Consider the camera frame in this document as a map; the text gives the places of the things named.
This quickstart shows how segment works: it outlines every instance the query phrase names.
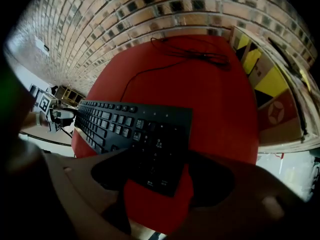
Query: stack of cardboard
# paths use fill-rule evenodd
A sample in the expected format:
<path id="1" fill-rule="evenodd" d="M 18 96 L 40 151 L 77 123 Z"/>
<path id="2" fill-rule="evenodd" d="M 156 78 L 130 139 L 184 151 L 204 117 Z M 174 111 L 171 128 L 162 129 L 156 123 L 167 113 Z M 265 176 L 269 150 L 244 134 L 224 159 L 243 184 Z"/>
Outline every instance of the stack of cardboard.
<path id="1" fill-rule="evenodd" d="M 259 152 L 290 153 L 320 147 L 320 91 L 297 60 L 268 40 L 234 27 L 230 39 L 255 95 Z"/>

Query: brick wall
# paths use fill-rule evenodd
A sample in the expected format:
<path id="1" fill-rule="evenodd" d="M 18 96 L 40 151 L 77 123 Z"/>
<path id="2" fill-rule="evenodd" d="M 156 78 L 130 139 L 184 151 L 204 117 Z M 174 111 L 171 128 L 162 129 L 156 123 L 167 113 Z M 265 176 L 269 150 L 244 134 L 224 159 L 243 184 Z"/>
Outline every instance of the brick wall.
<path id="1" fill-rule="evenodd" d="M 303 19 L 287 0 L 33 0 L 7 47 L 46 82 L 86 95 L 117 53 L 188 34 L 220 35 L 232 26 L 272 37 L 306 68 L 318 56 Z M 35 36 L 49 56 L 35 46 Z"/>

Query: keyboard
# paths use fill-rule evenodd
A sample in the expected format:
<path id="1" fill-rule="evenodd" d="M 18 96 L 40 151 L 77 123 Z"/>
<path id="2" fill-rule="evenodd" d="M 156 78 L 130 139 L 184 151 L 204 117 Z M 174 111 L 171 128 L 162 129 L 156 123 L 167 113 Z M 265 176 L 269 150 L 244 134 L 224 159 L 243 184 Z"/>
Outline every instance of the keyboard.
<path id="1" fill-rule="evenodd" d="M 75 129 L 97 154 L 130 149 L 130 178 L 172 197 L 188 150 L 192 109 L 85 100 Z"/>

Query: forearm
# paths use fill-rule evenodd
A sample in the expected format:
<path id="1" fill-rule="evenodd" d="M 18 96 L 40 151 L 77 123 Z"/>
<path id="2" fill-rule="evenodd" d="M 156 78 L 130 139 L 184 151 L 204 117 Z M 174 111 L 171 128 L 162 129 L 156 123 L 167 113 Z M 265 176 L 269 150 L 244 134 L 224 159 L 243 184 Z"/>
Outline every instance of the forearm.
<path id="1" fill-rule="evenodd" d="M 24 119 L 21 129 L 23 130 L 26 128 L 36 126 L 37 125 L 37 119 L 36 119 L 37 114 L 38 114 L 38 112 L 30 112 L 26 116 L 26 118 Z M 43 113 L 40 113 L 39 119 L 40 119 L 41 126 L 48 126 L 48 122 L 47 122 L 46 117 Z"/>

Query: black cable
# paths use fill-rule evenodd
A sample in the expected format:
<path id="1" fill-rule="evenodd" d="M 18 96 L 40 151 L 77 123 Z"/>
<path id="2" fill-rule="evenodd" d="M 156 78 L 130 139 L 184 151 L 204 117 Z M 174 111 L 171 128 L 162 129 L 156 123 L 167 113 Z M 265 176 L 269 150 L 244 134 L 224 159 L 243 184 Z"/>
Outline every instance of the black cable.
<path id="1" fill-rule="evenodd" d="M 60 129 L 72 139 L 72 136 L 69 133 L 67 133 L 67 131 L 65 129 L 63 129 L 62 127 Z"/>
<path id="2" fill-rule="evenodd" d="M 174 36 L 172 38 L 191 39 L 191 40 L 195 40 L 195 41 L 199 41 L 199 42 L 202 42 L 202 43 L 209 44 L 209 45 L 217 48 L 218 50 L 220 50 L 215 44 L 213 44 L 211 42 L 208 42 L 206 40 L 197 39 L 197 38 L 193 38 L 193 37 L 190 37 L 190 36 Z M 164 44 L 165 46 L 167 46 L 169 48 L 176 49 L 177 51 L 172 51 L 172 50 L 170 51 L 169 50 L 169 53 L 166 52 L 166 51 L 163 51 L 163 50 L 161 50 L 160 48 L 158 48 L 154 44 L 153 40 L 159 41 L 161 44 Z M 172 56 L 172 57 L 177 57 L 177 58 L 186 58 L 186 59 L 184 59 L 182 61 L 179 61 L 177 63 L 171 64 L 171 65 L 166 65 L 166 66 L 162 66 L 162 67 L 156 67 L 156 68 L 150 68 L 150 69 L 147 69 L 147 70 L 143 70 L 143 71 L 135 74 L 133 77 L 130 78 L 130 80 L 126 84 L 126 86 L 125 86 L 125 88 L 123 90 L 123 93 L 121 95 L 120 102 L 122 102 L 122 100 L 123 100 L 123 98 L 124 98 L 124 96 L 126 94 L 127 88 L 129 86 L 129 84 L 131 83 L 131 81 L 133 79 L 135 79 L 137 76 L 139 76 L 139 75 L 141 75 L 143 73 L 146 73 L 146 72 L 167 69 L 167 68 L 176 66 L 176 65 L 181 64 L 183 62 L 186 62 L 187 60 L 192 60 L 192 59 L 196 59 L 196 60 L 200 60 L 200 61 L 204 61 L 204 62 L 210 63 L 212 65 L 215 65 L 215 66 L 219 67 L 221 70 L 224 70 L 224 71 L 228 71 L 229 70 L 229 67 L 228 67 L 229 66 L 229 58 L 228 58 L 228 56 L 226 56 L 224 54 L 215 53 L 215 52 L 202 52 L 202 51 L 191 50 L 191 49 L 187 50 L 187 49 L 183 49 L 183 48 L 180 48 L 180 47 L 176 47 L 174 45 L 167 44 L 166 41 L 168 41 L 168 40 L 169 39 L 167 39 L 167 38 L 157 39 L 157 38 L 152 37 L 150 39 L 150 42 L 151 42 L 152 46 L 155 49 L 157 49 L 158 51 L 160 51 L 161 53 L 163 53 L 166 56 Z"/>

